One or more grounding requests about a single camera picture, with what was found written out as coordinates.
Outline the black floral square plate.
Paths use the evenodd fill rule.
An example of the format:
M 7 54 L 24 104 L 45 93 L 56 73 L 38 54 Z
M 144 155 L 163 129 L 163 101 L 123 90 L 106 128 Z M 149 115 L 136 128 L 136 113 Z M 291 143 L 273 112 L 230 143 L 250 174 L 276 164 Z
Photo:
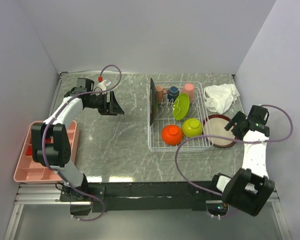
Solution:
M 156 114 L 157 114 L 157 108 L 158 108 L 158 100 L 157 100 L 157 90 L 156 85 L 153 79 L 150 79 L 150 113 L 149 113 L 149 125 L 151 126 L 155 120 Z

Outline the dark blue ceramic mug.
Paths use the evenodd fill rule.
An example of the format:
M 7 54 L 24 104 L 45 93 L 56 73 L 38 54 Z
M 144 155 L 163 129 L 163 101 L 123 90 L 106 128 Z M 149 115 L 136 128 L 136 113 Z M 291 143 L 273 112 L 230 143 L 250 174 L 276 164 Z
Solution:
M 169 102 L 174 102 L 179 96 L 179 89 L 176 86 L 171 86 L 167 92 L 167 99 Z

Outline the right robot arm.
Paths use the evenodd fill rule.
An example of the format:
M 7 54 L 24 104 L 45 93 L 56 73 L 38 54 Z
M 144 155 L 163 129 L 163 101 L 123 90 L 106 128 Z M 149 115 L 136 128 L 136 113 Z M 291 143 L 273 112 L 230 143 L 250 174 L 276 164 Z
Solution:
M 251 216 L 257 216 L 275 188 L 266 169 L 266 148 L 270 128 L 266 126 L 269 112 L 253 105 L 248 115 L 241 111 L 224 127 L 236 139 L 246 142 L 242 167 L 233 177 L 216 174 L 209 186 L 210 196 Z

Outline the pink ceramic mug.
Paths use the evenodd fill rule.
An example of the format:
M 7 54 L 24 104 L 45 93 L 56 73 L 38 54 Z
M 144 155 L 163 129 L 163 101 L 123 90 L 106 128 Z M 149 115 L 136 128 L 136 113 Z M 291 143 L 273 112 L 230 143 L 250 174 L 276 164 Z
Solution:
M 163 101 L 164 99 L 164 96 L 168 93 L 168 90 L 163 88 L 162 86 L 160 85 L 157 85 L 155 87 L 156 89 L 156 96 L 157 96 L 157 101 L 160 103 Z

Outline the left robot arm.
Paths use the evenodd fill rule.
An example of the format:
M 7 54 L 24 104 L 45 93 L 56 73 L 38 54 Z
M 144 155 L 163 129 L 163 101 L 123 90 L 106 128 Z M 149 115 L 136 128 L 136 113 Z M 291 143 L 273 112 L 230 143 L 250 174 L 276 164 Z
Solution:
M 67 130 L 85 108 L 96 109 L 104 116 L 125 113 L 117 102 L 114 91 L 109 88 L 110 84 L 111 81 L 101 76 L 98 77 L 98 84 L 88 78 L 78 78 L 77 85 L 64 95 L 56 111 L 45 121 L 31 127 L 33 160 L 57 173 L 78 201 L 86 200 L 91 192 L 87 177 L 71 160 Z

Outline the green plate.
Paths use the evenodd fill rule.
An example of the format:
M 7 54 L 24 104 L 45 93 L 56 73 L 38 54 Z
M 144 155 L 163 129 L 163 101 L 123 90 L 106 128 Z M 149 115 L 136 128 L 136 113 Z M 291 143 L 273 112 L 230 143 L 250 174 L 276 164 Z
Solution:
M 172 115 L 175 120 L 182 120 L 188 113 L 190 98 L 186 93 L 181 93 L 174 101 Z

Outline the pink plastic cup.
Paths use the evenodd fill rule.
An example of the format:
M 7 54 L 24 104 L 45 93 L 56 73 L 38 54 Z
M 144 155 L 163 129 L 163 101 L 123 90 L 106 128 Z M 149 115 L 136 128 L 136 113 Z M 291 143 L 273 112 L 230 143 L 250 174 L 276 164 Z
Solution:
M 182 89 L 182 93 L 185 93 L 188 95 L 190 103 L 192 103 L 194 101 L 195 87 L 192 83 L 186 83 Z

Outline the brown rimmed round plate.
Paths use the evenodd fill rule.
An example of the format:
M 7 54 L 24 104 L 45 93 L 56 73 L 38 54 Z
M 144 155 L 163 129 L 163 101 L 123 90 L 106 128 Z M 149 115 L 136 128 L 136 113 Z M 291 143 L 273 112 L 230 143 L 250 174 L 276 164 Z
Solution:
M 230 130 L 225 130 L 225 126 L 230 122 L 230 118 L 221 114 L 213 114 L 202 122 L 203 134 L 226 137 L 229 139 L 221 139 L 216 137 L 207 137 L 207 140 L 214 146 L 219 148 L 230 148 L 236 142 L 236 138 Z

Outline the orange bowl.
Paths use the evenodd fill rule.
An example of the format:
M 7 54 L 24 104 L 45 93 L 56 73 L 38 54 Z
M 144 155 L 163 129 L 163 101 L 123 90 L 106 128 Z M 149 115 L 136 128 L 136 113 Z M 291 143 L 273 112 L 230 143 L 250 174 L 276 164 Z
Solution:
M 177 125 L 170 124 L 163 128 L 161 137 L 166 144 L 175 146 L 182 142 L 183 132 Z

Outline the green bowl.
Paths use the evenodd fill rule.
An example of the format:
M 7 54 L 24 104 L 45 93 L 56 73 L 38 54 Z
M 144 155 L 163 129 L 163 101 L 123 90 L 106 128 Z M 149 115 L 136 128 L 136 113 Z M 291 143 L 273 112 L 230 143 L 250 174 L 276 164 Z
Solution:
M 189 118 L 182 124 L 181 130 L 188 138 L 192 138 L 202 134 L 203 125 L 198 119 Z

